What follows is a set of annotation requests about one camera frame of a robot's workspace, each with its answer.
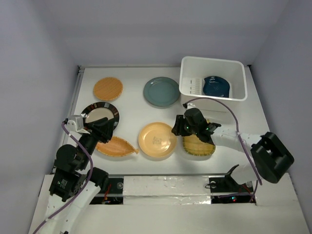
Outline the orange fish-shaped woven basket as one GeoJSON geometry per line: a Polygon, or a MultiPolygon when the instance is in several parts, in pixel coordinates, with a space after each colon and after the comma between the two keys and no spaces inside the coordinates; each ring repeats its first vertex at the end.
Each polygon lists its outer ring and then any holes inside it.
{"type": "Polygon", "coordinates": [[[96,150],[111,157],[123,157],[139,153],[139,149],[135,149],[129,142],[117,136],[113,136],[107,143],[99,142],[96,145],[96,150]]]}

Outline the green yellow bamboo tray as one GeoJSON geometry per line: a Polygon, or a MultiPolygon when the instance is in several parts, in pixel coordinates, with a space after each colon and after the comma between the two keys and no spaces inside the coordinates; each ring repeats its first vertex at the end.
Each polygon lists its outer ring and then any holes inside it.
{"type": "Polygon", "coordinates": [[[215,145],[204,143],[196,135],[182,137],[183,149],[193,156],[211,156],[216,149],[215,145]]]}

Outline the yellow round plastic plate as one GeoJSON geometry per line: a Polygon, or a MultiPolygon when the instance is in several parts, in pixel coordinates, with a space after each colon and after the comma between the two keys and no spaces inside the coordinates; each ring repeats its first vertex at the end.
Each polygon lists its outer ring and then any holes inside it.
{"type": "Polygon", "coordinates": [[[141,150],[154,158],[167,157],[172,154],[177,144],[177,137],[171,130],[171,126],[163,122],[147,124],[138,135],[141,150]]]}

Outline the dark blue leaf plate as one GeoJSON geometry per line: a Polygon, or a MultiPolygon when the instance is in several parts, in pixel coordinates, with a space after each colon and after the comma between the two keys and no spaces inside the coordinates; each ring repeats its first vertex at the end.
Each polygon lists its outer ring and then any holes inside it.
{"type": "Polygon", "coordinates": [[[209,76],[204,78],[203,94],[206,96],[228,98],[230,84],[221,77],[209,76]]]}

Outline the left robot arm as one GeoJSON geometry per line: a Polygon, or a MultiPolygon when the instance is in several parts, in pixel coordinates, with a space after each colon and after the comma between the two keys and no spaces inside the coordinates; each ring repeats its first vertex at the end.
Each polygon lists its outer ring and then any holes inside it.
{"type": "Polygon", "coordinates": [[[109,174],[96,168],[91,157],[97,144],[113,141],[119,112],[115,107],[108,111],[111,115],[92,118],[95,110],[85,109],[62,122],[63,131],[76,145],[65,144],[57,150],[45,217],[34,233],[72,234],[93,198],[109,192],[109,174]]]}

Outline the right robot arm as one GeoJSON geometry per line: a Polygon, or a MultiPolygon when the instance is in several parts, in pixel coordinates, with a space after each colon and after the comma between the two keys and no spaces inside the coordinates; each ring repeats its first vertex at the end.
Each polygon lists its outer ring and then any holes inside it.
{"type": "Polygon", "coordinates": [[[140,150],[153,160],[163,160],[171,155],[184,153],[196,157],[208,157],[220,147],[245,153],[246,164],[239,164],[234,154],[223,154],[221,163],[231,164],[230,176],[224,179],[229,191],[236,191],[243,183],[266,180],[278,183],[294,163],[294,158],[279,138],[271,132],[265,135],[240,133],[202,117],[178,115],[174,127],[162,122],[153,122],[139,129],[126,122],[113,132],[107,143],[98,143],[96,150],[103,155],[123,157],[131,153],[131,146],[124,139],[137,140],[140,150]]]}

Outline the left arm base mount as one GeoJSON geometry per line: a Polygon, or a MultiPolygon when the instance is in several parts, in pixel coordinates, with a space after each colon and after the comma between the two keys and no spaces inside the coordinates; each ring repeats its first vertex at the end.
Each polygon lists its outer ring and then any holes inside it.
{"type": "Polygon", "coordinates": [[[106,189],[101,190],[90,202],[91,205],[122,205],[123,177],[110,177],[106,189]]]}

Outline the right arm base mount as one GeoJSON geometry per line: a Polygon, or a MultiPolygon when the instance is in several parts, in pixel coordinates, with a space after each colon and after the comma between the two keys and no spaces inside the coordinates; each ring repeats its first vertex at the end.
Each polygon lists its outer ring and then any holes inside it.
{"type": "Polygon", "coordinates": [[[256,203],[251,181],[239,185],[229,177],[210,177],[204,188],[210,190],[212,204],[256,203]]]}

